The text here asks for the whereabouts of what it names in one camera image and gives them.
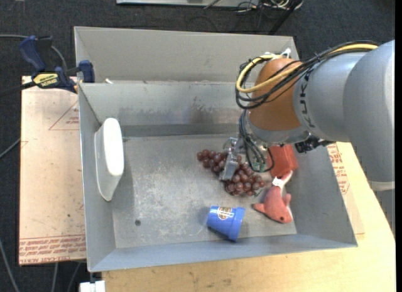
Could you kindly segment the pale grey metal gripper finger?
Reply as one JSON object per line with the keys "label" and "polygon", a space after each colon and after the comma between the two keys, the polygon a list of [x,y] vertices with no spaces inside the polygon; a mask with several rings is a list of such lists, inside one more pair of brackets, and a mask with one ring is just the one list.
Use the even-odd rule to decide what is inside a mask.
{"label": "pale grey metal gripper finger", "polygon": [[219,174],[221,181],[231,180],[238,166],[237,156],[228,154],[223,170]]}

